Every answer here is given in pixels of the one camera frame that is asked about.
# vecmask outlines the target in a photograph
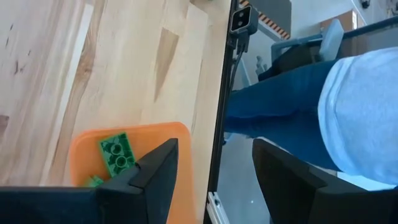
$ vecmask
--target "blue jeans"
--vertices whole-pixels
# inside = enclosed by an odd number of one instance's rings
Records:
[[[299,159],[339,170],[320,133],[317,106],[336,61],[296,68],[232,92],[224,130],[265,137]]]

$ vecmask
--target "green lego brick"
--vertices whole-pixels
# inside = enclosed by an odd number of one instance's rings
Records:
[[[103,183],[104,183],[104,181],[101,178],[94,176],[93,178],[89,178],[86,181],[85,186],[86,187],[97,187],[98,185],[101,185]]]
[[[136,163],[126,133],[107,138],[99,145],[111,177],[120,174]]]

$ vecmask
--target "person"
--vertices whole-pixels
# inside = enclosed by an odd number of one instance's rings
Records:
[[[296,68],[231,93],[224,130],[398,185],[398,47]]]

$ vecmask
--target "orange tray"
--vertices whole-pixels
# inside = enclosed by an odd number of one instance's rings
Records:
[[[167,223],[195,223],[191,139],[189,130],[182,123],[99,129],[82,133],[73,140],[69,151],[72,184],[84,186],[88,178],[94,175],[103,180],[110,178],[98,143],[121,132],[126,132],[137,161],[170,138],[178,138],[177,180]]]

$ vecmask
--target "desk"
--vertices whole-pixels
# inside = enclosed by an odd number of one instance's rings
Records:
[[[203,219],[231,0],[16,0],[0,15],[0,183],[69,185],[84,130],[180,121]]]

